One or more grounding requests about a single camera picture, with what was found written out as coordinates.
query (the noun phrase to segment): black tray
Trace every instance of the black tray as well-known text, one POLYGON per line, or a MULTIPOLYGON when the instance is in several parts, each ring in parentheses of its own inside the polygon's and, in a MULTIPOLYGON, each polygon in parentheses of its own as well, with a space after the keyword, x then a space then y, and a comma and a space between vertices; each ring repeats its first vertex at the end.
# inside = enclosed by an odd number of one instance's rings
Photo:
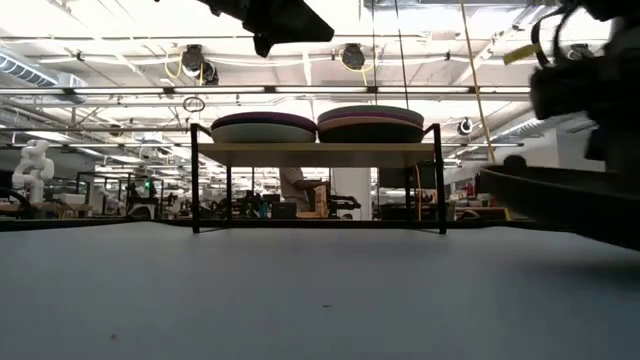
POLYGON ((480 176, 498 202, 533 220, 640 249, 640 195, 615 174, 490 166, 480 176))

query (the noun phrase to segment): white pillar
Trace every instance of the white pillar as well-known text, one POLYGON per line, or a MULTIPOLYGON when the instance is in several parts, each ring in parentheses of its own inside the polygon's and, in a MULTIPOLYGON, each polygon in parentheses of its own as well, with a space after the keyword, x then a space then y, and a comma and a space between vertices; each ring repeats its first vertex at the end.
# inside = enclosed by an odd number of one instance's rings
POLYGON ((353 220, 371 220, 371 169, 370 168, 338 168, 333 169, 331 177, 332 194, 341 196, 353 196, 360 205, 361 210, 340 210, 339 216, 351 214, 353 220))

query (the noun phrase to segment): wooden shelf board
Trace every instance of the wooden shelf board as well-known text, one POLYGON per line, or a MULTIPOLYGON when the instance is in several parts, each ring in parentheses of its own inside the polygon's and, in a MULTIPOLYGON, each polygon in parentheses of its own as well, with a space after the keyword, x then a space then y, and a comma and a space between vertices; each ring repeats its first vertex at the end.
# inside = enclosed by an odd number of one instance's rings
POLYGON ((403 168, 433 161, 433 144, 199 144, 202 155, 234 167, 403 168))

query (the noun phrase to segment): person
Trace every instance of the person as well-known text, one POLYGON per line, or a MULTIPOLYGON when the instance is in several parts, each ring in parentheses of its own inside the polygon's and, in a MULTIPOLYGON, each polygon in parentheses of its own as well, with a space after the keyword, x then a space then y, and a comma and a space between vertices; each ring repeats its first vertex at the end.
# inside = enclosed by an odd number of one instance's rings
POLYGON ((301 168, 280 168, 280 192, 285 202, 295 203, 299 212, 310 211, 306 191, 328 183, 320 180, 305 180, 301 168))

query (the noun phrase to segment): white humanoid robot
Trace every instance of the white humanoid robot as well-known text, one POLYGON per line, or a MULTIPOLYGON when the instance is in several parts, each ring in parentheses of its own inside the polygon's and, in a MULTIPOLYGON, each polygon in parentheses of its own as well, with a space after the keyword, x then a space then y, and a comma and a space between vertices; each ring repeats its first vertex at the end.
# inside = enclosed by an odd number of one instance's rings
POLYGON ((122 202, 120 199, 118 199, 118 196, 115 194, 112 194, 110 192, 107 191, 107 189, 105 189, 104 187, 101 187, 100 189, 98 189, 98 192, 100 194, 102 194, 107 202, 107 206, 105 209, 105 212, 107 214, 124 214, 124 202, 122 202))
POLYGON ((29 202, 40 203, 44 197, 44 182, 53 178, 53 160, 46 157, 49 142, 46 140, 30 140, 22 149, 22 159, 13 172, 13 188, 22 195, 29 189, 29 202), (23 174, 33 168, 29 175, 23 174))

